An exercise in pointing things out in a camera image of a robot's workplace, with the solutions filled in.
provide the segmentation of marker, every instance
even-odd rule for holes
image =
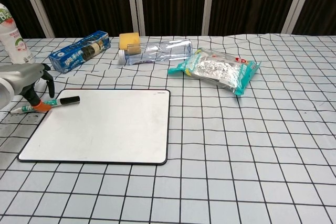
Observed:
[[[79,97],[67,97],[67,98],[61,98],[61,99],[53,99],[53,100],[50,100],[50,101],[45,101],[43,103],[49,104],[52,107],[56,107],[56,106],[75,103],[75,102],[79,102],[79,101],[80,101]],[[23,114],[23,113],[34,112],[34,111],[36,111],[36,110],[34,110],[31,105],[27,105],[27,106],[24,106],[22,108],[12,110],[11,114]]]

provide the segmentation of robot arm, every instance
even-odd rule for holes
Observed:
[[[0,109],[11,102],[14,95],[22,95],[36,110],[50,109],[42,103],[34,90],[39,78],[47,81],[50,97],[55,95],[52,76],[47,72],[50,67],[46,64],[13,64],[0,67]]]

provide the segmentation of blue cardboard box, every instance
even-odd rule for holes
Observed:
[[[70,46],[52,52],[49,59],[58,72],[67,73],[110,47],[108,33],[96,31]]]

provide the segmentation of black marker cap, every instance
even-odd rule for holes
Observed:
[[[66,98],[59,99],[59,101],[61,102],[61,104],[69,104],[69,103],[79,102],[80,98],[79,98],[79,96],[77,96],[77,97],[66,97]]]

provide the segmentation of plastic bottle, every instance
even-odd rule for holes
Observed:
[[[35,57],[23,41],[7,7],[0,3],[0,41],[12,63],[34,63]]]
[[[129,65],[165,60],[190,58],[193,46],[189,39],[150,42],[127,45],[127,50],[119,50],[119,63]]]

